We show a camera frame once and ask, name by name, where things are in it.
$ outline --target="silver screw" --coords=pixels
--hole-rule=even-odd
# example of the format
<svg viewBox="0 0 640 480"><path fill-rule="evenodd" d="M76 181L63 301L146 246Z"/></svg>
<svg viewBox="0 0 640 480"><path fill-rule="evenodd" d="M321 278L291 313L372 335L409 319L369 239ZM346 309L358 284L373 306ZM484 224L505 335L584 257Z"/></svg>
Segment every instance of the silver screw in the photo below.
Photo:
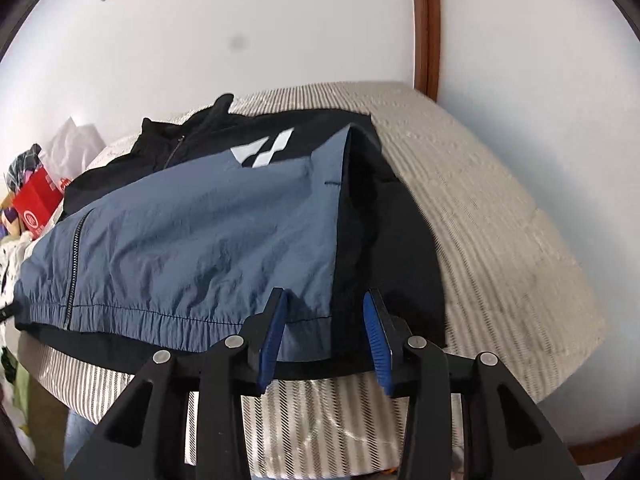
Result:
<svg viewBox="0 0 640 480"><path fill-rule="evenodd" d="M424 348L425 346L427 346L427 340L421 335L412 335L409 339L406 340L406 343L411 348Z"/></svg>
<svg viewBox="0 0 640 480"><path fill-rule="evenodd" d="M244 344L244 339L241 335L230 335L225 339L225 345L227 348L239 348Z"/></svg>
<svg viewBox="0 0 640 480"><path fill-rule="evenodd" d="M495 366L498 364L498 358L491 352L482 352L482 354L480 355L480 362L483 365Z"/></svg>
<svg viewBox="0 0 640 480"><path fill-rule="evenodd" d="M171 352L169 352L168 350L158 350L154 354L154 362L156 364L161 365L162 363L167 362L169 359L171 359Z"/></svg>

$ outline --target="brown floor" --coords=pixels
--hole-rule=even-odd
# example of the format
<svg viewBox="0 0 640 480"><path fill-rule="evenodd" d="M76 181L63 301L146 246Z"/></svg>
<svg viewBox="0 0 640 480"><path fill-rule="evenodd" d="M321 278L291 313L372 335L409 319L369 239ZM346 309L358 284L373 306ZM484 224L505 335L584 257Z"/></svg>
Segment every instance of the brown floor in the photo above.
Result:
<svg viewBox="0 0 640 480"><path fill-rule="evenodd" d="M33 378L29 382L29 432L35 465L44 480L62 480L67 408Z"/></svg>

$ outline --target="black clip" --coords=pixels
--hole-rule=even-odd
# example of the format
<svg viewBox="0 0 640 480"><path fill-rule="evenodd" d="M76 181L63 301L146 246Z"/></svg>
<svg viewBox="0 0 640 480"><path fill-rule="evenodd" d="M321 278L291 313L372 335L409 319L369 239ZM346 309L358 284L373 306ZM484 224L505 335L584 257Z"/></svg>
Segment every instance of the black clip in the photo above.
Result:
<svg viewBox="0 0 640 480"><path fill-rule="evenodd" d="M248 480L241 396L259 397L273 379L287 317L287 295L274 288L261 314L238 335L201 354L156 352L104 415L65 479ZM200 392L197 462L184 463L190 392Z"/></svg>
<svg viewBox="0 0 640 480"><path fill-rule="evenodd" d="M398 480L449 480L451 399L462 395L465 479L582 480L535 402L490 352L447 354L386 310L377 290L364 318L378 382L410 398Z"/></svg>

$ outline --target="red bag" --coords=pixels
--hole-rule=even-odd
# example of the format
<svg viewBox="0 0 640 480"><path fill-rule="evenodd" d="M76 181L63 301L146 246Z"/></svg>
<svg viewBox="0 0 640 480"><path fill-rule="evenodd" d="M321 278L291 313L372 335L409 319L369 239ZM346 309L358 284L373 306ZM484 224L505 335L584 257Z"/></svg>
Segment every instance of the red bag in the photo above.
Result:
<svg viewBox="0 0 640 480"><path fill-rule="evenodd" d="M33 238L40 236L44 226L62 200L62 193L47 170L39 168L14 198L14 207Z"/></svg>

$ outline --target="black fabric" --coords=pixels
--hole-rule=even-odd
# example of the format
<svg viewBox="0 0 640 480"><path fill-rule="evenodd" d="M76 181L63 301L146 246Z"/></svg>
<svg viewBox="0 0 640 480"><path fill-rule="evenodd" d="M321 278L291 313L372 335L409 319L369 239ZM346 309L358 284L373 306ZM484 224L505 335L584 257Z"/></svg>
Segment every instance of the black fabric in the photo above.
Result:
<svg viewBox="0 0 640 480"><path fill-rule="evenodd" d="M268 151L276 136L288 128L294 128L294 133L271 161L308 155L352 124L356 127L350 130L338 206L332 359L315 366L279 363L276 377L320 378L370 370L362 320L362 299L370 287L381 291L389 312L403 317L412 332L444 346L444 292L433 235L409 190L384 159L370 117L331 109L251 118L229 114L232 99L223 95L182 126L145 119L131 153L87 171L66 188L65 212L72 214L112 190L187 160L265 137L268 140L260 152ZM242 164L251 166L256 156ZM84 362L130 374L159 349L114 334L70 332L38 324L19 328Z"/></svg>

